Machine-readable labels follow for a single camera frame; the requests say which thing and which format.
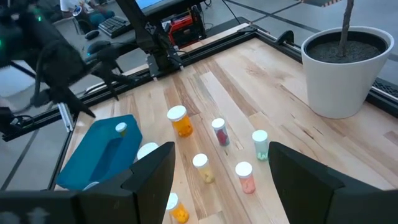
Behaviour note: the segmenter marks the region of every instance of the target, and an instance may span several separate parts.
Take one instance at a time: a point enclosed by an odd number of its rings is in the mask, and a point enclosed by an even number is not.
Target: metal frame
[[[218,39],[210,44],[199,47],[191,52],[184,54],[181,56],[182,62],[184,66],[191,65],[205,58],[211,57],[214,54],[222,52],[226,49],[239,45],[245,41],[251,40],[253,38],[257,38],[264,43],[270,45],[271,47],[277,49],[278,51],[286,54],[286,56],[292,58],[293,60],[302,63],[301,58],[301,50],[298,45],[295,44],[287,44],[284,41],[281,41],[281,38],[275,38],[268,34],[268,32],[264,29],[261,29],[258,26],[250,25],[249,27],[245,27],[237,32],[230,34],[226,37]],[[150,76],[149,69],[144,69],[139,72],[136,72],[132,75],[128,76],[133,79],[135,82],[133,85],[123,85],[120,83],[114,83],[113,87],[116,90],[117,94],[124,93],[129,91],[135,87],[141,86],[145,83],[151,82],[153,79]],[[112,98],[111,93],[107,88],[103,88],[96,92],[90,93],[89,95],[84,96],[81,100],[89,107],[94,106],[98,103],[106,101]],[[375,86],[369,92],[366,101],[377,106],[378,108],[384,110],[385,112],[393,115],[394,117],[398,117],[398,99],[394,96],[389,95],[388,93],[383,92],[382,90],[376,88]],[[55,113],[54,111],[49,111],[49,119],[44,121],[44,123],[49,123],[55,118],[59,118],[59,113]],[[72,132],[68,134],[67,140],[63,145],[62,152],[58,158],[57,165],[53,172],[52,178],[50,180],[50,184],[48,189],[53,190],[55,187],[55,179],[58,176],[58,173],[61,170],[63,160],[68,151],[69,142],[72,138]]]

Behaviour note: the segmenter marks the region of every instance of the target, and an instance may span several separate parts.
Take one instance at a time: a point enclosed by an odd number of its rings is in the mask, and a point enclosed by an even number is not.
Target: soil
[[[358,41],[347,41],[346,56],[338,57],[338,41],[320,44],[308,50],[308,56],[315,60],[328,63],[353,63],[378,56],[380,52],[376,47]]]

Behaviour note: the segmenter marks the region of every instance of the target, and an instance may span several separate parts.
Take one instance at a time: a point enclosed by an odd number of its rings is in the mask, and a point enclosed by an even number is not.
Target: plant stem
[[[338,45],[338,57],[344,57],[346,55],[346,44],[348,37],[349,21],[351,19],[351,13],[354,7],[354,0],[347,0],[346,11],[344,12],[343,28],[341,29],[340,43]]]

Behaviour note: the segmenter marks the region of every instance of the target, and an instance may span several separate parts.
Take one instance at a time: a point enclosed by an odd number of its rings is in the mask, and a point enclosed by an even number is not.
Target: desk
[[[266,130],[271,141],[375,187],[398,188],[398,121],[369,103],[350,118],[317,116],[307,106],[302,65],[258,39],[119,98],[91,107],[96,119],[80,113],[64,164],[95,120],[133,114],[142,143],[175,141],[172,191],[189,210],[189,223],[288,223],[269,165],[256,159],[251,140],[256,129]],[[194,128],[185,139],[174,133],[166,117],[169,108],[180,104],[187,107]],[[218,117],[227,122],[228,147],[218,145],[211,127]],[[209,157],[216,176],[213,184],[204,184],[192,166],[199,152]],[[253,165],[257,190],[252,195],[243,193],[234,173],[240,161]],[[165,214],[164,223],[175,221]]]

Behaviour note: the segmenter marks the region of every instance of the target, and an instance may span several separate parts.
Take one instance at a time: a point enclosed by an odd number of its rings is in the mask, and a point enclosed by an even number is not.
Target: white bottle cap
[[[137,159],[140,160],[140,159],[144,158],[144,156],[148,155],[149,153],[151,153],[153,150],[157,149],[158,147],[159,146],[154,142],[150,142],[150,143],[143,145],[137,152]]]
[[[215,130],[219,130],[225,127],[225,120],[223,118],[217,118],[214,119],[213,122],[211,122],[211,126],[215,129]]]
[[[185,115],[187,115],[187,109],[182,105],[174,106],[167,112],[167,118],[171,121],[179,121]]]
[[[255,142],[264,142],[264,141],[268,140],[268,134],[264,130],[257,130],[255,132],[253,132],[251,137],[253,138],[253,141],[255,141]]]
[[[120,133],[120,132],[126,130],[126,128],[127,128],[127,124],[125,122],[122,122],[122,123],[119,123],[118,125],[116,125],[115,130]]]
[[[195,157],[192,159],[193,166],[196,168],[202,168],[204,167],[208,162],[207,156],[204,155],[203,153],[199,153],[195,155]]]
[[[94,187],[94,186],[97,185],[97,184],[99,184],[99,182],[94,181],[94,182],[90,183],[89,185],[87,185],[83,190],[87,190],[87,189],[89,189],[90,187]]]
[[[240,162],[235,167],[235,172],[240,178],[250,177],[253,167],[248,162]]]
[[[166,211],[171,211],[175,209],[178,205],[178,196],[176,193],[170,193],[169,200],[167,201]]]

